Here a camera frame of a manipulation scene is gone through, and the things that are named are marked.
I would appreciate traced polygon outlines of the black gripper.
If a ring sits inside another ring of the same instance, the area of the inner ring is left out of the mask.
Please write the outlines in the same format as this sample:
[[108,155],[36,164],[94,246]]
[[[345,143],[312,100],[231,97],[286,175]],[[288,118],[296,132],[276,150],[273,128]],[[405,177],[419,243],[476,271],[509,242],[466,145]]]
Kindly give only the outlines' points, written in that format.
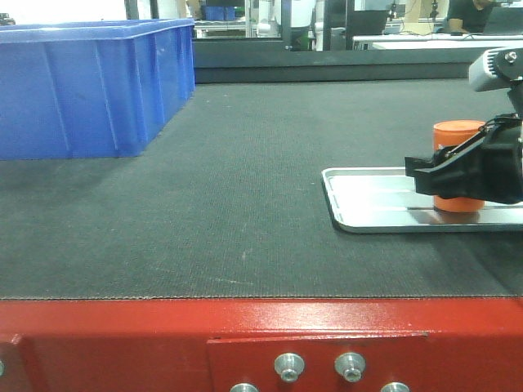
[[515,204],[522,200],[521,138],[520,118],[498,116],[430,158],[405,157],[405,175],[419,194]]

